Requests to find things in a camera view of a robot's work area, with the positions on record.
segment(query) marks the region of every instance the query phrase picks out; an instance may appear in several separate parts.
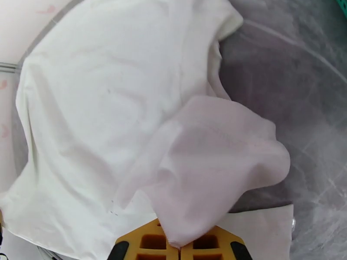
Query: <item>light pink cloth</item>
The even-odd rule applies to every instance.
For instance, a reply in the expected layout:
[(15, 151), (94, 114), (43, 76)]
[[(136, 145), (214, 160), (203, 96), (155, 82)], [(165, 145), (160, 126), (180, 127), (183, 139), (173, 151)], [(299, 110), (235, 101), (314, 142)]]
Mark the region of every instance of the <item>light pink cloth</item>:
[(192, 98), (142, 153), (118, 201), (127, 207), (146, 194), (175, 247), (205, 234), (244, 192), (282, 181), (290, 166), (272, 122), (215, 97)]

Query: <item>green container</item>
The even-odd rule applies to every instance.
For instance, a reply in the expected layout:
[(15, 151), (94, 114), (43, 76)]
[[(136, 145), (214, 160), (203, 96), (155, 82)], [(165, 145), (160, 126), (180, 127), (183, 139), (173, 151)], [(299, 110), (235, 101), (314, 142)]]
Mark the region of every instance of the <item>green container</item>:
[(347, 17), (347, 0), (336, 0), (336, 1), (339, 3), (342, 11), (344, 12), (345, 16)]

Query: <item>white t-shirt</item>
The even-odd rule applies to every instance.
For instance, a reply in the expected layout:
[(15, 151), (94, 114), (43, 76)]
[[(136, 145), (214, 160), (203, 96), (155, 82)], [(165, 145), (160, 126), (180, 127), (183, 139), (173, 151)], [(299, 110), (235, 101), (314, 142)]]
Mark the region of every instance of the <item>white t-shirt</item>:
[(86, 0), (26, 59), (16, 105), (29, 161), (0, 208), (9, 231), (77, 259), (155, 218), (114, 196), (160, 125), (195, 95), (226, 98), (218, 40), (227, 0)]

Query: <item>gray tabletop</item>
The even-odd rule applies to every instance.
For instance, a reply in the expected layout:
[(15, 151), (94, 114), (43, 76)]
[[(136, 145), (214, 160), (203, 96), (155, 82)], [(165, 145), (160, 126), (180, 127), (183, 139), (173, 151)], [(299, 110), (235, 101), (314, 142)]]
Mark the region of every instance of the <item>gray tabletop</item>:
[[(335, 0), (230, 2), (245, 24), (221, 44), (222, 83), (234, 101), (276, 124), (291, 155), (284, 182), (244, 194), (232, 211), (293, 203), (291, 259), (347, 259), (347, 19)], [(13, 117), (21, 171), (25, 140)]]

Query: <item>pink mark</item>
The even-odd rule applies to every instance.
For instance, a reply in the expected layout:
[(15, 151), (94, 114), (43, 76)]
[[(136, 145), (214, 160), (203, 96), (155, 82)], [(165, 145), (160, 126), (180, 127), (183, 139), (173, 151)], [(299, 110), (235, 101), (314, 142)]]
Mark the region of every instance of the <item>pink mark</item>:
[(3, 131), (1, 134), (1, 137), (2, 138), (8, 137), (10, 135), (10, 130), (8, 129), (8, 127), (5, 126), (4, 124), (2, 124), (1, 127), (2, 127), (2, 131)]
[(3, 80), (3, 81), (1, 82), (1, 85), (0, 85), (0, 90), (5, 89), (6, 87), (7, 87), (7, 81), (6, 81), (6, 80)]
[(54, 5), (50, 5), (47, 10), (44, 11), (36, 11), (37, 14), (52, 14), (56, 10), (56, 7)]

